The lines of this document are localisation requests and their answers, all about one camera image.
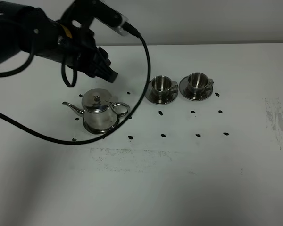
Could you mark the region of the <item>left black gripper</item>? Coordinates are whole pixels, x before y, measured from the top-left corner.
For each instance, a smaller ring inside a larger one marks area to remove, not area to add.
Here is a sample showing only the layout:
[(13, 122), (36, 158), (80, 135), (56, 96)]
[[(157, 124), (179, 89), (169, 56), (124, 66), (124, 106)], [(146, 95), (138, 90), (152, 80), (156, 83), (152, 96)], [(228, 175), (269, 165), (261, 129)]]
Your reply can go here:
[(63, 47), (62, 75), (66, 75), (66, 67), (69, 67), (73, 75), (83, 72), (109, 83), (116, 80), (118, 73), (110, 68), (107, 52), (96, 47), (94, 32), (89, 29), (93, 20), (99, 16), (99, 0), (75, 0), (57, 21), (66, 33), (66, 37), (58, 42)]

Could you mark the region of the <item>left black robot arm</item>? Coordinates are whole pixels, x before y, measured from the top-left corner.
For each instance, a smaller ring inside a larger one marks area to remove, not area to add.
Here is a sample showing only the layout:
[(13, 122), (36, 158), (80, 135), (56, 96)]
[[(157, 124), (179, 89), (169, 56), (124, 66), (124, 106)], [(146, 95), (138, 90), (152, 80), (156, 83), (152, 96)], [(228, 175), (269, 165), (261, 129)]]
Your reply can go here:
[(68, 87), (75, 86), (79, 72), (114, 82), (117, 73), (90, 30), (94, 19), (113, 28), (121, 24), (120, 14), (100, 0), (76, 0), (56, 21), (40, 8), (0, 1), (0, 64), (21, 51), (29, 55), (18, 68), (0, 72), (0, 78), (22, 72), (38, 56), (61, 64)]

